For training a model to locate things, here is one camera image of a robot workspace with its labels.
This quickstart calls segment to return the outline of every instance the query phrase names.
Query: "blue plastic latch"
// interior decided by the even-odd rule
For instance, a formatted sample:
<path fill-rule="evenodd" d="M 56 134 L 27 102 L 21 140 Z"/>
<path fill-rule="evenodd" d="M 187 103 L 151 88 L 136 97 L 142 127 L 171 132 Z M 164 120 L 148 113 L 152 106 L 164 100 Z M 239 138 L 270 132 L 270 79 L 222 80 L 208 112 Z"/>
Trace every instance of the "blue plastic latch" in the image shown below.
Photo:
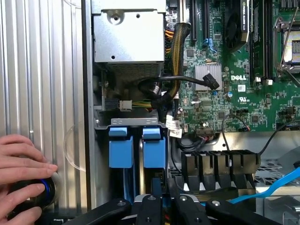
<path fill-rule="evenodd" d="M 133 165 L 133 138 L 109 141 L 109 167 L 131 168 Z"/>
<path fill-rule="evenodd" d="M 159 128 L 144 128 L 142 130 L 142 136 L 144 140 L 160 139 Z"/>
<path fill-rule="evenodd" d="M 165 137 L 162 140 L 145 140 L 143 148 L 145 168 L 165 168 Z"/>
<path fill-rule="evenodd" d="M 110 137 L 126 137 L 127 127 L 111 127 L 109 129 L 108 135 Z"/>

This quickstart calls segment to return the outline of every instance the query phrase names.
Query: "screw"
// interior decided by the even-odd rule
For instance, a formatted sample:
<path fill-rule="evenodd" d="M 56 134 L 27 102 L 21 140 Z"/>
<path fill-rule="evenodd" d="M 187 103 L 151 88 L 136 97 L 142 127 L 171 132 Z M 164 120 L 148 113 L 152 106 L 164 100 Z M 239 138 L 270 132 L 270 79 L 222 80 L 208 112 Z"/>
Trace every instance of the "screw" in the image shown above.
<path fill-rule="evenodd" d="M 126 203 L 123 202 L 123 201 L 119 201 L 117 205 L 118 205 L 118 206 L 123 206 L 123 205 L 126 205 Z"/>
<path fill-rule="evenodd" d="M 154 200 L 156 200 L 156 197 L 154 197 L 153 195 L 151 195 L 151 196 L 148 198 L 148 200 L 154 201 Z"/>
<path fill-rule="evenodd" d="M 182 200 L 182 201 L 186 201 L 188 198 L 187 197 L 185 197 L 185 196 L 180 196 L 180 198 L 179 198 L 180 200 Z"/>
<path fill-rule="evenodd" d="M 215 206 L 220 206 L 221 205 L 221 203 L 218 202 L 218 201 L 212 201 L 211 203 L 213 203 Z"/>

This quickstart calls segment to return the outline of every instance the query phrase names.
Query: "finger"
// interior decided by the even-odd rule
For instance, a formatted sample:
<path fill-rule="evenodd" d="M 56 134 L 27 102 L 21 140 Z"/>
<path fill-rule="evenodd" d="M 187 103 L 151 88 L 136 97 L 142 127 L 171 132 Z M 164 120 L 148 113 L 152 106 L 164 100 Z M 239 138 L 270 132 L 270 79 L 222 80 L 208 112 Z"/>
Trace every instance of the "finger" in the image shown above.
<path fill-rule="evenodd" d="M 17 167 L 0 169 L 0 185 L 11 184 L 20 180 L 46 179 L 51 177 L 53 173 L 53 170 L 45 168 Z"/>
<path fill-rule="evenodd" d="M 13 143 L 24 143 L 30 146 L 34 146 L 32 141 L 29 138 L 24 137 L 22 135 L 6 135 L 0 137 L 0 144 L 13 144 Z"/>
<path fill-rule="evenodd" d="M 21 158 L 21 157 L 11 157 L 11 156 L 2 156 L 0 157 L 0 169 L 2 168 L 13 168 L 13 167 L 32 167 L 32 168 L 46 168 L 57 171 L 57 166 L 40 163 L 30 158 Z"/>
<path fill-rule="evenodd" d="M 8 194 L 0 202 L 0 218 L 5 217 L 17 205 L 23 203 L 28 198 L 33 198 L 40 195 L 44 190 L 45 186 L 43 184 L 31 184 Z"/>
<path fill-rule="evenodd" d="M 34 207 L 24 212 L 19 213 L 15 218 L 9 220 L 5 225 L 32 225 L 42 215 L 40 207 Z"/>
<path fill-rule="evenodd" d="M 27 156 L 38 162 L 47 162 L 41 151 L 24 143 L 2 145 L 0 146 L 0 154 L 4 156 Z"/>

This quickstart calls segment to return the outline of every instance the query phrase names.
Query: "fingernail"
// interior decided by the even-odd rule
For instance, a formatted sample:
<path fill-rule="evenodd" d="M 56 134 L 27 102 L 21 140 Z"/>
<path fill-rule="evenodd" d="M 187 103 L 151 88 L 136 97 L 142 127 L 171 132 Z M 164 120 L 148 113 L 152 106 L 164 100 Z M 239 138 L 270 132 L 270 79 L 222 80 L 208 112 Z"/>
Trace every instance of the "fingernail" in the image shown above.
<path fill-rule="evenodd" d="M 45 189 L 45 185 L 44 184 L 37 184 L 37 188 L 39 190 L 44 190 Z"/>
<path fill-rule="evenodd" d="M 53 170 L 48 169 L 47 170 L 47 174 L 52 175 L 53 174 Z"/>
<path fill-rule="evenodd" d="M 50 164 L 50 165 L 49 165 L 49 168 L 50 168 L 52 171 L 57 171 L 57 165 Z"/>

